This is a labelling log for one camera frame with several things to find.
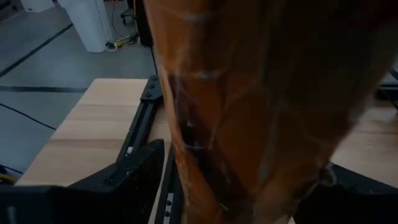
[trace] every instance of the wood grain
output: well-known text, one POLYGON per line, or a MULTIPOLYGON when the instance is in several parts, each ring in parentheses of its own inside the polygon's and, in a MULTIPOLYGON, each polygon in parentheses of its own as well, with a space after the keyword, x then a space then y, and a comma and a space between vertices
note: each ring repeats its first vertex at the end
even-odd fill
POLYGON ((17 184, 68 186, 115 162, 145 83, 95 80, 17 184))
POLYGON ((331 161, 398 188, 397 110, 389 102, 370 106, 331 161))

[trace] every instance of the black cable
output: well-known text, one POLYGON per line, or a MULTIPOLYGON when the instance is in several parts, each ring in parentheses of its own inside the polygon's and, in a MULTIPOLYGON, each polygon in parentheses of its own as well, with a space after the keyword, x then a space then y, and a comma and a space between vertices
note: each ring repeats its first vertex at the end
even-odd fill
POLYGON ((19 171, 19 170, 16 170, 16 169, 13 169, 13 168, 8 167, 8 166, 4 166, 4 165, 1 165, 1 164, 0 164, 0 167, 3 167, 3 168, 6 168, 6 169, 9 169, 9 170, 12 170, 12 171, 17 172, 17 173, 20 173, 20 174, 24 174, 23 172, 21 172, 21 171, 19 171))
POLYGON ((104 24, 102 23, 101 13, 100 13, 100 10, 98 9, 98 4, 97 4, 97 1, 96 1, 96 0, 95 0, 95 7, 97 8, 98 17, 99 17, 99 21, 101 22, 102 29, 103 29, 104 32, 105 32, 105 26, 104 26, 104 24))
POLYGON ((24 114, 24 113, 22 113, 22 112, 20 112, 20 111, 18 111, 18 110, 16 110, 16 109, 14 109, 14 108, 11 108, 11 107, 9 107, 9 106, 7 106, 7 105, 4 105, 4 104, 2 104, 2 103, 0 103, 0 106, 3 106, 3 107, 5 107, 5 108, 7 108, 7 109, 10 109, 10 110, 12 110, 12 111, 14 111, 14 112, 16 112, 16 113, 19 113, 19 114, 21 114, 21 115, 23 115, 23 116, 25 116, 25 117, 31 119, 32 121, 35 121, 36 123, 41 124, 42 126, 46 126, 46 127, 50 128, 50 129, 52 129, 52 130, 56 130, 56 128, 53 128, 53 127, 51 127, 51 126, 49 126, 49 125, 47 125, 47 124, 45 124, 45 123, 43 123, 43 122, 41 122, 41 121, 38 121, 38 120, 34 119, 33 117, 31 117, 31 116, 29 116, 29 115, 27 115, 27 114, 24 114))
POLYGON ((121 37, 125 37, 125 36, 123 36, 123 35, 121 35, 115 28, 114 28, 114 24, 113 24, 113 17, 114 17, 114 8, 116 7, 116 3, 113 3, 113 9, 112 9, 112 19, 111 19, 111 25, 112 25, 112 28, 113 28, 113 30, 115 31, 115 33, 117 33, 119 36, 121 36, 121 37))
POLYGON ((154 55, 154 48, 153 48, 153 47, 150 48, 150 53, 152 54, 152 60, 154 61, 154 67, 155 67, 156 75, 159 76, 159 74, 157 73, 157 66, 156 66, 155 55, 154 55))
POLYGON ((127 43, 128 45, 134 45, 137 43, 139 36, 138 33, 134 34, 134 36, 132 36, 129 40, 129 42, 127 43))

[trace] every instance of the black bracket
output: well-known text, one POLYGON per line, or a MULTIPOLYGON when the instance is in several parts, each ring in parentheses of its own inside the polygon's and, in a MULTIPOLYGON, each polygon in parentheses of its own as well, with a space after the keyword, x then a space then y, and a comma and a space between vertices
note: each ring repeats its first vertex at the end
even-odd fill
POLYGON ((155 224, 179 224, 183 202, 184 196, 175 164, 174 147, 171 147, 157 204, 155 224))
POLYGON ((120 161, 128 154, 135 152, 147 141, 150 134, 150 128, 154 122, 156 111, 163 103, 163 93, 160 87, 159 77, 152 75, 141 95, 136 115, 131 123, 126 140, 120 150, 116 161, 120 161))
MULTIPOLYGON (((395 70, 390 71, 390 75, 398 81, 398 72, 395 70)), ((391 102, 393 107, 398 111, 398 83, 383 83, 379 86, 376 91, 376 99, 388 100, 391 102)))
POLYGON ((163 163, 155 140, 69 187, 0 187, 0 223, 148 223, 163 163))
POLYGON ((301 201, 296 224, 395 223, 398 189, 332 165, 338 184, 318 186, 301 201))

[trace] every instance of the floor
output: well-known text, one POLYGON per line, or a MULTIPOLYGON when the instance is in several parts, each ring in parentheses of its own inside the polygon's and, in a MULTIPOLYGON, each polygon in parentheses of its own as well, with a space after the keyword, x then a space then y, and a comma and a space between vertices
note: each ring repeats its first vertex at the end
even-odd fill
MULTIPOLYGON (((113 5, 106 5, 106 9, 110 20, 113 5)), ((135 33, 134 23, 127 20, 124 26, 119 17, 125 9, 125 2, 115 5, 114 26, 120 34, 129 35, 135 33)), ((0 103, 55 128, 95 78, 147 78, 155 73, 150 49, 132 45, 116 52, 89 53, 73 26, 27 60, 6 69, 69 24, 66 11, 58 5, 37 14, 22 12, 0 23, 0 103), (15 88, 5 86, 23 88, 15 92, 15 88), (29 87, 68 87, 77 91, 45 92, 37 88, 27 92, 29 87)), ((4 107, 0 107, 0 124, 0 164, 22 172, 53 133, 4 107)))

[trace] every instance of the black floor line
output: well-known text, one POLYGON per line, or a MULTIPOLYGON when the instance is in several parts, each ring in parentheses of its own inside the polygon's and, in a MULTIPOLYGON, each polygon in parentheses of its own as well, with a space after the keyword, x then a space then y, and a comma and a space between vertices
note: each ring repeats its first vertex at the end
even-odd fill
POLYGON ((84 93, 87 88, 74 87, 34 87, 34 86, 0 86, 0 92, 42 92, 42 93, 84 93))
POLYGON ((5 76, 7 73, 12 71, 14 68, 16 68, 18 65, 20 65, 22 62, 26 61, 28 58, 30 58, 32 55, 36 54, 40 49, 45 47, 47 44, 51 43, 51 41, 55 40, 57 37, 59 37, 61 34, 66 32, 69 28, 71 28, 73 24, 67 25, 65 28, 63 28, 61 31, 57 32, 55 35, 47 39, 43 44, 40 44, 38 47, 30 51, 28 54, 23 56, 22 58, 18 59, 18 61, 14 62, 12 65, 8 66, 6 69, 0 72, 0 78, 5 76))

